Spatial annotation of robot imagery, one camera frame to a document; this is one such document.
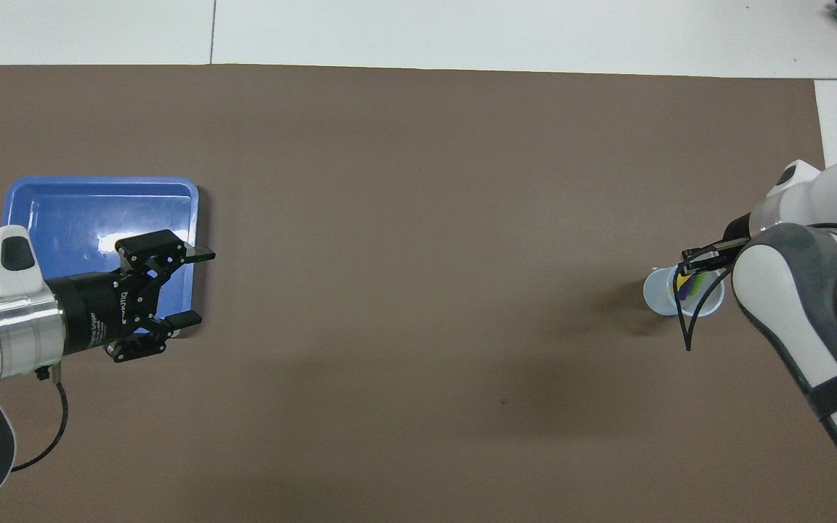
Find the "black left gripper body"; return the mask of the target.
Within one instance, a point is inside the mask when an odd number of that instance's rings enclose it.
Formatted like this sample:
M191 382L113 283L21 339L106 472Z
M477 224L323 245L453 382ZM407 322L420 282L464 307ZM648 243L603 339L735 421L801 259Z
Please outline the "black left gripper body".
M123 319L126 299L122 295L129 289L121 279L119 269L49 279L49 289L63 315L63 357L133 334L133 324Z

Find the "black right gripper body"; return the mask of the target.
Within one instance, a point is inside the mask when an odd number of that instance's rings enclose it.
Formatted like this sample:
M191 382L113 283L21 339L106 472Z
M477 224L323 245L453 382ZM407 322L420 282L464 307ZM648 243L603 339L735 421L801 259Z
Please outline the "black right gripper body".
M724 229L724 251L738 251L751 241L751 213L731 221Z

